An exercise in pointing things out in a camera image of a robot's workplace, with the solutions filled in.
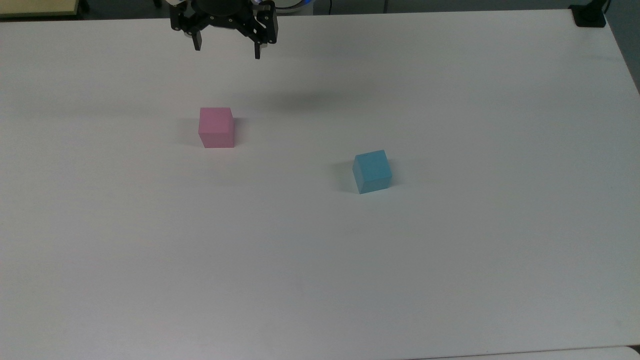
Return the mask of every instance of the black robotic arm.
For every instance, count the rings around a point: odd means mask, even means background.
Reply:
[[[278,41],[278,21],[273,0],[166,0],[170,7],[171,27],[193,39],[196,50],[202,46],[200,31],[208,25],[236,29],[253,40],[255,58],[267,44]],[[193,13],[187,16],[191,7]]]

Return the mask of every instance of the blue cube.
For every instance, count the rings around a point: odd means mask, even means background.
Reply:
[[[369,193],[389,187],[391,168],[384,150],[356,155],[353,161],[353,176],[358,192]]]

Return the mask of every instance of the table surface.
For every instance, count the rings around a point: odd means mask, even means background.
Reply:
[[[3,359],[640,339],[640,97],[568,10],[0,24]],[[231,107],[204,149],[200,107]],[[356,154],[394,182],[357,194]]]
[[[75,15],[78,0],[0,0],[0,17]]]
[[[526,352],[521,354],[453,357],[452,360],[640,360],[640,355],[628,347],[590,348],[577,350]]]

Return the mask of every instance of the cube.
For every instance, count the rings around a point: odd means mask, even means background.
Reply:
[[[204,147],[233,147],[235,131],[230,108],[200,108],[198,135]]]
[[[360,193],[388,188],[391,183],[391,168],[385,151],[356,155],[353,161],[353,176]]]

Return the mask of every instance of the black device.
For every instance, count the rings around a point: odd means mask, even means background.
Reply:
[[[267,44],[278,41],[278,21],[273,0],[166,0],[171,27],[193,39],[197,51],[202,46],[200,31],[207,26],[236,29],[253,40],[255,58]]]
[[[569,6],[573,12],[575,24],[581,28],[604,28],[607,21],[604,19],[602,7],[607,1],[611,2],[611,0],[593,0],[587,5]]]

